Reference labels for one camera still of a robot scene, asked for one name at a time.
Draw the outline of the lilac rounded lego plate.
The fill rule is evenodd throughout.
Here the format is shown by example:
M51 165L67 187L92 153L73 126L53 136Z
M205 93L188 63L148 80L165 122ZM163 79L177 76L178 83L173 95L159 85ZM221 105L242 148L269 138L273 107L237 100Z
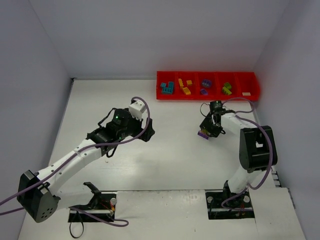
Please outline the lilac rounded lego plate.
M208 92L205 89L200 89L200 94L203 96L207 96Z

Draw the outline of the lime green small lego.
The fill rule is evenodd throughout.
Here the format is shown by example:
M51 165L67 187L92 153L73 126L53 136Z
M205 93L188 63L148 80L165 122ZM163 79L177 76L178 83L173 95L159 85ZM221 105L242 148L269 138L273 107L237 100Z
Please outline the lime green small lego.
M222 88L222 93L227 96L230 96L232 94L232 92L225 86Z

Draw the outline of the purple curved lego brick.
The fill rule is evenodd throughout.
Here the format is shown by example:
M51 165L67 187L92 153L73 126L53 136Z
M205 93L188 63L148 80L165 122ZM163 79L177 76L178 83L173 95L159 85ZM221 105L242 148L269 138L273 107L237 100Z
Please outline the purple curved lego brick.
M209 79L203 79L201 82L201 86L204 88L210 88L212 86L212 81Z

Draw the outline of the teal rounded lego brick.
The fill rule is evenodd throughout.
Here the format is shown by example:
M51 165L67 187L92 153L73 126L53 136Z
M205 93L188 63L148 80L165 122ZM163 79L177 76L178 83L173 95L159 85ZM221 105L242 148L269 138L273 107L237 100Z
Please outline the teal rounded lego brick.
M161 93L163 95L172 95L173 94L173 88L171 87L163 87L161 90Z

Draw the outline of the light blue lego brick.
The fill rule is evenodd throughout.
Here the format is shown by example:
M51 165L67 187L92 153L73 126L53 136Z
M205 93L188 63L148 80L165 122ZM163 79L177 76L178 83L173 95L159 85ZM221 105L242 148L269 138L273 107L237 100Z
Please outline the light blue lego brick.
M167 87L170 88L171 90L173 90L174 89L174 82L169 81Z

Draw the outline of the lime green lego brick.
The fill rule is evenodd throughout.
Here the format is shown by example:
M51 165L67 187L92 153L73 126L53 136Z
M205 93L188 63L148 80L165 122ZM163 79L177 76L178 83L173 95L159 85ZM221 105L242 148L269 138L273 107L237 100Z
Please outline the lime green lego brick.
M228 90L232 89L232 85L229 82L225 82L224 87L226 87Z

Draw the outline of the small orange lego brick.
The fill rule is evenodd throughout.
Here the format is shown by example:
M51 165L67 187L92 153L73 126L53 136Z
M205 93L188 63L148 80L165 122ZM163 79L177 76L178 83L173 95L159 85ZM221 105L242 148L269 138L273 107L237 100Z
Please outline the small orange lego brick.
M193 82L191 80L187 80L186 83L187 83L188 86L192 86L193 85Z

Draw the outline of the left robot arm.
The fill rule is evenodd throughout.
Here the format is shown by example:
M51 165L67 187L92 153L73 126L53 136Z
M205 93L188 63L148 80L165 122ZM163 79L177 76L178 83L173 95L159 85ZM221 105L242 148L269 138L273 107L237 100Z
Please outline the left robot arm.
M136 139L148 142L155 134L152 119L143 121L143 113L150 113L149 107L138 103L127 108L115 108L114 115L105 126L87 134L87 137L71 152L54 164L33 173L28 170L19 180L17 201L37 223L42 223L63 208L94 209L102 201L102 193L91 182L83 185L89 193L63 193L61 188L75 174L92 162L106 156L113 157L119 145Z

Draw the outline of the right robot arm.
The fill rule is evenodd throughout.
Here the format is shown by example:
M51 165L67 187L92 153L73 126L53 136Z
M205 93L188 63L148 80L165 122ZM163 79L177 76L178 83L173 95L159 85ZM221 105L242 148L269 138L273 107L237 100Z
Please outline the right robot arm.
M239 137L239 167L226 181L226 189L231 194L240 194L248 188L259 189L265 183L272 166L278 162L272 128L239 116L240 113L248 114L253 110L232 110L226 108L220 100L206 105L209 110L207 114L202 113L204 119L199 125L199 136L205 139L217 138L228 130Z

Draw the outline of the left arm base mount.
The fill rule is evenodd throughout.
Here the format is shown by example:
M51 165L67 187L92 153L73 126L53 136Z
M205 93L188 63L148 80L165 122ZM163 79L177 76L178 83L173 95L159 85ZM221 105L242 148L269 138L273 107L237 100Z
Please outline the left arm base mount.
M75 208L85 211L106 222L113 223L115 219L117 192L99 190L93 183L83 183L93 194L87 204L74 205ZM97 223L98 220L82 212L70 210L68 223Z

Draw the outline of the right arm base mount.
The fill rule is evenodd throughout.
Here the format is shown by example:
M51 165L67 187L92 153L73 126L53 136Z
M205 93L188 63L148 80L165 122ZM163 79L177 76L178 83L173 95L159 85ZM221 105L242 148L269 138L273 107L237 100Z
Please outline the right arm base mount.
M250 193L246 191L241 196L222 203L224 200L232 197L226 196L225 193L220 191L206 191L205 200L207 207L207 216L209 220L241 220L241 219L254 219L255 213L251 202Z

